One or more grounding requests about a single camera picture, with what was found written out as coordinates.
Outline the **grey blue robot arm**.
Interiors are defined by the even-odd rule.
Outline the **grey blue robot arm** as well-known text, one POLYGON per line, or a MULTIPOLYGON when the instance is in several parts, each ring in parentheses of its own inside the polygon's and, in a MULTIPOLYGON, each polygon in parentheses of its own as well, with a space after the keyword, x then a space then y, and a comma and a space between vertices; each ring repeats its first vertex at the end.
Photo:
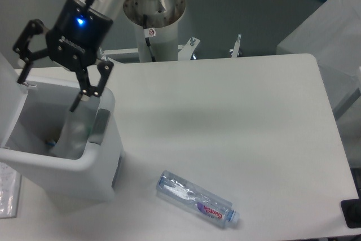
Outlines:
POLYGON ((13 46, 25 65, 18 84, 24 84, 33 63, 45 57, 74 72, 80 85, 71 112, 85 97, 100 97, 113 63, 98 58, 98 49, 121 8, 121 0, 66 0, 54 26, 30 20, 13 46))

